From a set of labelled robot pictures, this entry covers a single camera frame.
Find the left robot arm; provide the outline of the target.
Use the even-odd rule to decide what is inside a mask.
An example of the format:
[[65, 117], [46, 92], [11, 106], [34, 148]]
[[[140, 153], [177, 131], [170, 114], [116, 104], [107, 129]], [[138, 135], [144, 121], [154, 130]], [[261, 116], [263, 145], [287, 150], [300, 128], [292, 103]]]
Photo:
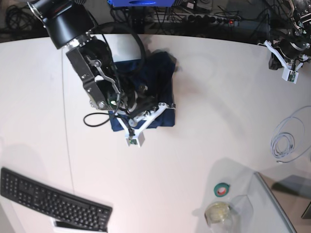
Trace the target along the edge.
[[311, 61], [311, 2], [309, 0], [265, 0], [272, 15], [269, 37], [273, 52], [269, 68], [297, 71]]

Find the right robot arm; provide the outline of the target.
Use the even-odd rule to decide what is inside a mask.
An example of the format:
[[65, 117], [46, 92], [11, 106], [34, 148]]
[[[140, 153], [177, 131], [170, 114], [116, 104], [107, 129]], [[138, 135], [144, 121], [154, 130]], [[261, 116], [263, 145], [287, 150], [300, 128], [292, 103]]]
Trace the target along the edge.
[[[29, 0], [27, 5], [42, 22], [55, 47], [68, 49], [66, 56], [81, 79], [92, 107], [110, 111], [111, 118], [120, 114], [132, 120], [156, 112], [156, 97], [136, 90], [131, 80], [143, 68], [146, 59], [144, 45], [131, 28], [116, 22], [98, 26], [82, 0]], [[135, 69], [118, 69], [108, 42], [91, 35], [94, 29], [108, 27], [123, 29], [136, 41], [140, 62]]]

